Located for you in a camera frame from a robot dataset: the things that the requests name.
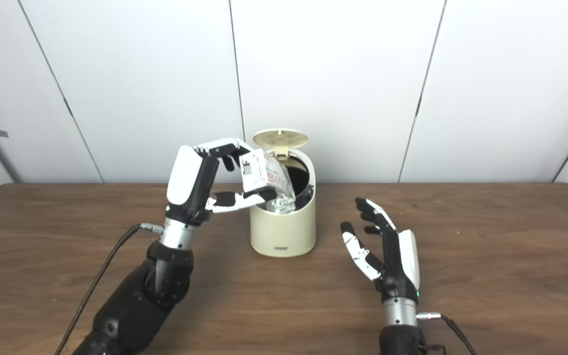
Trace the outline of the white and black left hand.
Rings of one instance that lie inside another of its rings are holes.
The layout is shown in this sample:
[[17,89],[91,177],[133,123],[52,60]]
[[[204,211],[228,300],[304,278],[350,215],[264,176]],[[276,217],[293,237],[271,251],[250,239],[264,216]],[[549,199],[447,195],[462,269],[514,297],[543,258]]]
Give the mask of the white and black left hand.
[[182,224],[199,226],[215,213],[239,211],[275,200],[272,188],[218,192],[211,196],[212,186],[223,162],[227,171],[241,168],[240,157],[252,147],[241,139],[218,139],[196,146],[179,148],[168,182],[165,216]]

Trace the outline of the white and black right hand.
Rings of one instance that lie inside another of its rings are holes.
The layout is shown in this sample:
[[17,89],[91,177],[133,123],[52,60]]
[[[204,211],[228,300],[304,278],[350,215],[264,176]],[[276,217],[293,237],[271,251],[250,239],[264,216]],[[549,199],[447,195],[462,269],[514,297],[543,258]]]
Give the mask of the white and black right hand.
[[357,197],[357,210],[362,220],[370,222],[364,231],[381,238],[383,258],[375,256],[357,238],[350,222],[341,222],[341,236],[358,269],[375,283],[381,301],[406,298],[419,302],[420,270],[415,235],[410,230],[399,232],[385,209],[372,200]]

